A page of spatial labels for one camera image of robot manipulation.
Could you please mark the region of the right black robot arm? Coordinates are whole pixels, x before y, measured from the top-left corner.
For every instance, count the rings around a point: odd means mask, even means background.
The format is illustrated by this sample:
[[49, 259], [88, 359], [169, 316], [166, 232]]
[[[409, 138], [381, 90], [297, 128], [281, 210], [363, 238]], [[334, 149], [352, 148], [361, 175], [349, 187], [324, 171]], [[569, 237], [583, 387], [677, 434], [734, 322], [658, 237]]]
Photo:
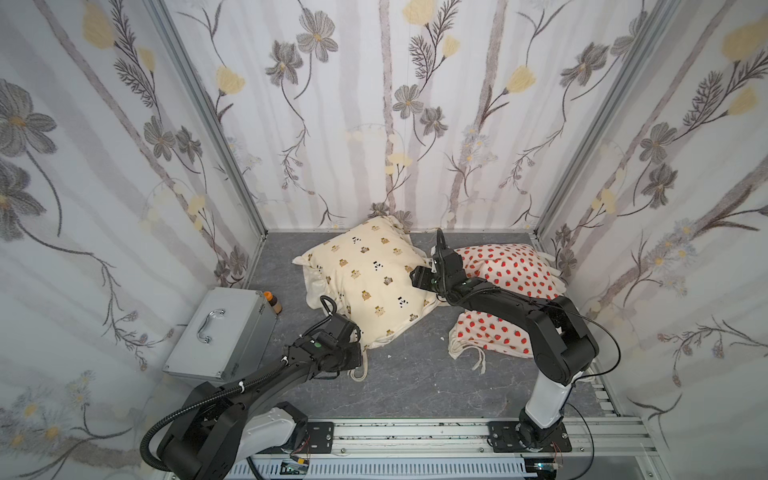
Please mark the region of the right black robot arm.
[[574, 384], [599, 354], [598, 343], [573, 302], [565, 296], [542, 299], [519, 294], [484, 277], [468, 277], [461, 256], [447, 245], [442, 230], [436, 233], [432, 265], [415, 268], [410, 278], [414, 287], [431, 291], [452, 306], [493, 315], [528, 334], [539, 374], [513, 438], [528, 451], [550, 445]]

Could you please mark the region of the cream bear print pillow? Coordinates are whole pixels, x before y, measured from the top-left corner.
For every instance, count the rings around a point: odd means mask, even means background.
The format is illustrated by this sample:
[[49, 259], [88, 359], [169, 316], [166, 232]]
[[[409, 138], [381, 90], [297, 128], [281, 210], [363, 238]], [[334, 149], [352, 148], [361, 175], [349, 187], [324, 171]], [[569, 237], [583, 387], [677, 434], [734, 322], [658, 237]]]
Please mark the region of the cream bear print pillow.
[[360, 328], [365, 352], [391, 343], [438, 306], [434, 293], [412, 286], [410, 273], [427, 266], [427, 256], [392, 216], [368, 219], [292, 263], [303, 269], [309, 307], [320, 308], [322, 295], [332, 298]]

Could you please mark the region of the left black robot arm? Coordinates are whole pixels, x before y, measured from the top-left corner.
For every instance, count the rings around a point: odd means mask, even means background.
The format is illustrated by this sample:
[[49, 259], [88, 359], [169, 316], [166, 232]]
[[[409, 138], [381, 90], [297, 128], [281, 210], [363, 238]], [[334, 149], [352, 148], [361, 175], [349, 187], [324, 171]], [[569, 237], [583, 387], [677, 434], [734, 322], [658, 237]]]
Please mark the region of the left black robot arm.
[[181, 408], [151, 426], [139, 446], [143, 462], [179, 479], [222, 479], [237, 462], [248, 421], [298, 385], [360, 367], [360, 327], [339, 314], [330, 297], [320, 300], [326, 316], [285, 346], [278, 360], [222, 386], [198, 385]]

